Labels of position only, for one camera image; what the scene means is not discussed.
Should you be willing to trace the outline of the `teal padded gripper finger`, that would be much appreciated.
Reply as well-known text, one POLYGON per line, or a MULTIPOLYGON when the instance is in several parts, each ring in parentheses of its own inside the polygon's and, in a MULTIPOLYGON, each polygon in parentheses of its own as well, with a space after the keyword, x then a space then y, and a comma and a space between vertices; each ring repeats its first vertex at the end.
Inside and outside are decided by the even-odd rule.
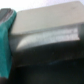
POLYGON ((15 20, 16 11, 12 9, 0 10, 0 77, 8 78, 12 65, 8 32, 15 20))

